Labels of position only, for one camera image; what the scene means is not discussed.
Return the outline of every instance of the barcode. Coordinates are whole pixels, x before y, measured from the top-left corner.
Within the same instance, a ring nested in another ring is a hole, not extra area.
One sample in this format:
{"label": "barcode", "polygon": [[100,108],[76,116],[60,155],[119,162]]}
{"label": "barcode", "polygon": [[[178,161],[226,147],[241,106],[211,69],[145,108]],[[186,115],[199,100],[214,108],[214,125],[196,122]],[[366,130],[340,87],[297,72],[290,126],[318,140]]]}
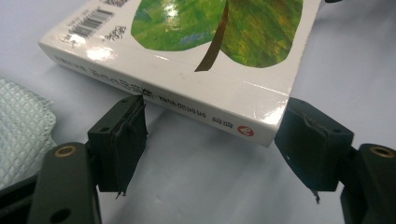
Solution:
{"label": "barcode", "polygon": [[114,6],[114,7],[122,7],[128,0],[105,0],[105,4]]}
{"label": "barcode", "polygon": [[88,38],[112,16],[112,12],[104,11],[98,8],[94,10],[89,16],[87,16],[82,22],[73,27],[69,33]]}

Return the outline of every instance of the leaf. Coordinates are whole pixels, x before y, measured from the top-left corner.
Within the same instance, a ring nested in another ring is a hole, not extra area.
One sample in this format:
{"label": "leaf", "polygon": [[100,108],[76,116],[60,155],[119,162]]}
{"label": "leaf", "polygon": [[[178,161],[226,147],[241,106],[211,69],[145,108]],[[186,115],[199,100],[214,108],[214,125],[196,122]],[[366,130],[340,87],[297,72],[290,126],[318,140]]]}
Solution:
{"label": "leaf", "polygon": [[132,36],[146,49],[179,51],[212,41],[196,71],[219,51],[237,63],[268,67],[284,61],[304,0],[142,0]]}

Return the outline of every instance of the brown stem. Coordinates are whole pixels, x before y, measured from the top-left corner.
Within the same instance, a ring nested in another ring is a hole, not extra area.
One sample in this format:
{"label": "brown stem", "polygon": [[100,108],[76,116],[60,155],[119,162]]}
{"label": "brown stem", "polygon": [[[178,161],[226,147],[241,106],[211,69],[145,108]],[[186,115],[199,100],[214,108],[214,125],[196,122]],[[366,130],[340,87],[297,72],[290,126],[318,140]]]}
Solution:
{"label": "brown stem", "polygon": [[228,22],[228,1],[225,3],[221,21],[219,23],[218,29],[216,30],[215,36],[213,37],[212,43],[210,44],[205,57],[198,65],[197,69],[195,69],[195,72],[209,71],[213,63],[215,63],[215,60],[218,57],[219,51],[221,49],[221,44],[224,37],[224,32],[227,22]]}

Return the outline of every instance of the white table surface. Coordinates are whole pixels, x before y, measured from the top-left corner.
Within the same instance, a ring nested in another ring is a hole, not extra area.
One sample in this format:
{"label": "white table surface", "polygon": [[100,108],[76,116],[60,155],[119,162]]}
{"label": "white table surface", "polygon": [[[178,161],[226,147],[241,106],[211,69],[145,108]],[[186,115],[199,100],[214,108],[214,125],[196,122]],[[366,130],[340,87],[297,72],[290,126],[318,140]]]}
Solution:
{"label": "white table surface", "polygon": [[[0,76],[51,100],[58,143],[86,132],[128,94],[52,62],[37,45],[85,1],[0,1]],[[396,2],[320,9],[292,96],[355,133],[353,147],[396,148]],[[147,102],[148,147],[127,196],[101,193],[104,223],[344,223],[336,192],[311,191],[276,146],[260,147]]]}

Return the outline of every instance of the white mesh fabric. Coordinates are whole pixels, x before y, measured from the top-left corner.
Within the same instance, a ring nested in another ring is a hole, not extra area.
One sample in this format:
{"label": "white mesh fabric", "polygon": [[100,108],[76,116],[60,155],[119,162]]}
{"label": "white mesh fabric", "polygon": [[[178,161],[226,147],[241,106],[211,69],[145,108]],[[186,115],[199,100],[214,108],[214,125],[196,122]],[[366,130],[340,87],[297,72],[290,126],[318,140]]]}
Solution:
{"label": "white mesh fabric", "polygon": [[0,189],[34,175],[55,146],[50,102],[0,77]]}

